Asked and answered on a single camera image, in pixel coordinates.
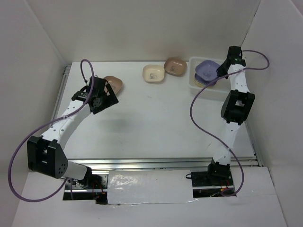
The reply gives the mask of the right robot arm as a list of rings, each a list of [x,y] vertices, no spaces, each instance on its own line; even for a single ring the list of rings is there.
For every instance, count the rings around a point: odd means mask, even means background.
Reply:
[[[221,140],[223,146],[215,153],[208,166],[206,180],[211,185],[217,185],[223,178],[230,175],[231,152],[240,126],[246,121],[255,95],[247,86],[244,68],[245,60],[238,46],[229,47],[227,58],[217,69],[217,75],[223,77],[230,74],[231,90],[222,106],[221,117],[226,121]]]

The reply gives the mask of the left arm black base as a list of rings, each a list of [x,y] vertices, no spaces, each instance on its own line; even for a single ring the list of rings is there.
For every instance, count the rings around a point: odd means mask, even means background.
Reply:
[[[68,180],[65,184],[64,201],[94,201],[107,205],[108,174],[92,175],[88,181]]]

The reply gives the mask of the purple panda plate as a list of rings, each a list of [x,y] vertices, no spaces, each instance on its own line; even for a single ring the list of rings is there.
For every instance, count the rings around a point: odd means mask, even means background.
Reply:
[[[220,65],[212,60],[205,60],[195,68],[195,78],[199,81],[211,82],[218,78],[217,69]]]
[[[216,80],[218,77],[214,77],[212,78],[212,80],[210,81],[206,81],[204,80],[201,76],[199,76],[198,74],[194,75],[194,83],[198,86],[198,87],[205,87],[205,86],[214,86],[216,84],[216,82],[214,82],[214,80]]]

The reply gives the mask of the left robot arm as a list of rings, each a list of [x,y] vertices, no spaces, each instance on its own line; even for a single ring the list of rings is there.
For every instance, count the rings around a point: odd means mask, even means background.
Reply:
[[[88,85],[73,95],[61,120],[53,123],[39,137],[31,136],[28,139],[29,169],[56,179],[71,178],[83,189],[91,187],[97,176],[90,167],[69,161],[64,148],[85,118],[117,103],[114,90],[106,79],[91,79]]]

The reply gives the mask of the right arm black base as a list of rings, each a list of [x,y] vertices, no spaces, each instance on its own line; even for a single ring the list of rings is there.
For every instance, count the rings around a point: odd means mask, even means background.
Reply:
[[[235,189],[230,165],[212,162],[206,171],[186,175],[191,180],[194,198],[234,196]]]

